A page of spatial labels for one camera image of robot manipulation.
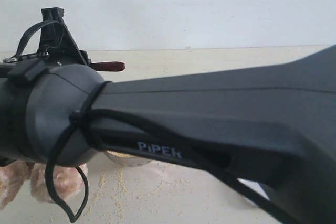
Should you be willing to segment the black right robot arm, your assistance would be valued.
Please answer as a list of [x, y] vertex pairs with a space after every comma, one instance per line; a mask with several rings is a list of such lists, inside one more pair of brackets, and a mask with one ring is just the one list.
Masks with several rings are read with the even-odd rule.
[[64, 10], [1, 61], [1, 166], [76, 170], [115, 151], [205, 170], [281, 223], [335, 223], [335, 46], [280, 65], [114, 83], [74, 42]]

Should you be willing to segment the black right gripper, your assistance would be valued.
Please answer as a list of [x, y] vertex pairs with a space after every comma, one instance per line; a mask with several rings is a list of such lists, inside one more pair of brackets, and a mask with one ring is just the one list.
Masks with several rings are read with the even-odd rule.
[[41, 10], [44, 22], [41, 29], [38, 52], [20, 57], [8, 57], [1, 61], [1, 77], [6, 77], [20, 61], [42, 58], [50, 67], [70, 64], [90, 65], [91, 59], [86, 51], [80, 50], [66, 26], [64, 9], [59, 7]]

